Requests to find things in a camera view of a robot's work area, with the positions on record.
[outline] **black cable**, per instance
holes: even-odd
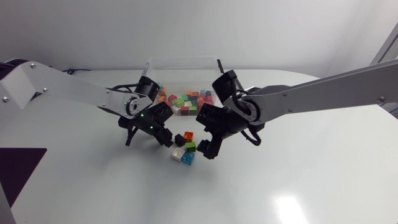
[[[236,91],[237,91],[237,90],[236,90],[236,79],[235,79],[235,78],[231,80],[231,90],[232,90],[232,101],[234,102],[235,106],[236,106],[240,111],[242,111],[243,113],[245,113],[245,114],[247,114],[247,115],[250,115],[250,114],[251,114],[250,109],[249,109],[249,108],[245,108],[245,107],[242,106],[242,105],[240,104],[240,102],[238,101],[238,98],[237,98],[237,96],[236,96]]]
[[[248,134],[246,134],[246,132],[244,132],[244,131],[241,131],[241,133],[246,138],[246,140],[249,140],[249,142],[253,143],[255,146],[259,146],[261,144],[261,138],[257,133],[250,130],[250,133],[253,135],[253,137],[256,140],[254,140],[253,138],[250,138],[250,136],[248,136]]]

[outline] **orange block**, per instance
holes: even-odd
[[[193,133],[186,131],[184,134],[185,142],[192,142],[193,140]]]
[[[159,103],[166,101],[166,97],[165,96],[161,96],[159,97],[159,99],[157,100]]]

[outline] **white table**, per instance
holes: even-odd
[[[237,70],[245,87],[315,78]],[[101,86],[141,71],[78,73]],[[398,223],[398,121],[378,106],[290,114],[266,124],[262,144],[224,140],[209,161],[174,161],[142,131],[126,147],[118,117],[42,95],[0,133],[0,147],[46,147],[12,212],[18,223]],[[210,138],[194,117],[174,133]]]

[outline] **lego brick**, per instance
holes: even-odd
[[[190,96],[190,97],[188,97],[189,101],[197,100],[197,99],[198,99],[198,96]]]
[[[181,146],[185,145],[185,138],[182,137],[181,134],[178,134],[178,135],[174,136],[174,142],[176,143],[176,145],[181,147]]]
[[[188,116],[189,115],[189,107],[187,107],[187,106],[181,107],[181,115]]]
[[[178,98],[176,100],[173,100],[172,104],[177,107],[182,107],[184,106],[185,102],[181,98]]]
[[[197,145],[195,144],[195,142],[186,142],[185,147],[187,148],[187,152],[197,151]]]
[[[157,101],[159,102],[159,103],[161,103],[161,102],[163,102],[163,101],[165,101],[166,100],[166,97],[164,97],[164,96],[161,96],[161,97],[159,97],[159,99],[157,99]]]
[[[189,115],[197,115],[197,113],[198,113],[198,108],[196,106],[189,107]]]
[[[172,158],[175,159],[176,161],[181,162],[181,158],[185,154],[185,151],[180,148],[175,148],[174,152],[172,153]]]
[[[187,101],[187,102],[185,102],[185,103],[184,103],[184,106],[192,106],[192,103],[191,103],[191,101]]]
[[[191,165],[194,158],[195,158],[195,153],[185,152],[181,158],[181,162]]]
[[[174,114],[180,114],[181,109],[178,106],[172,106],[172,111]]]
[[[182,98],[182,100],[185,101],[185,102],[188,101],[188,97],[187,97],[186,95],[182,95],[181,98]]]
[[[191,132],[189,132],[189,131],[186,131],[186,132],[184,133],[184,139],[185,139],[185,142],[192,142],[192,140],[193,140],[193,133],[191,133]]]
[[[167,98],[167,101],[169,101],[170,103],[173,102],[173,100],[176,100],[178,97],[176,97],[175,95],[171,95]]]

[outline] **clear plastic bin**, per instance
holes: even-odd
[[[218,68],[216,57],[189,57],[150,58],[142,75],[166,88],[166,101],[169,101],[169,97],[172,95],[182,99],[183,95],[187,94],[187,90],[192,93],[198,92],[199,95],[201,90],[205,90],[210,91],[212,102],[215,104],[217,98],[211,84],[222,74]],[[164,93],[157,95],[154,105],[160,103],[159,99],[162,94]],[[180,115],[180,112],[175,112],[175,116]]]

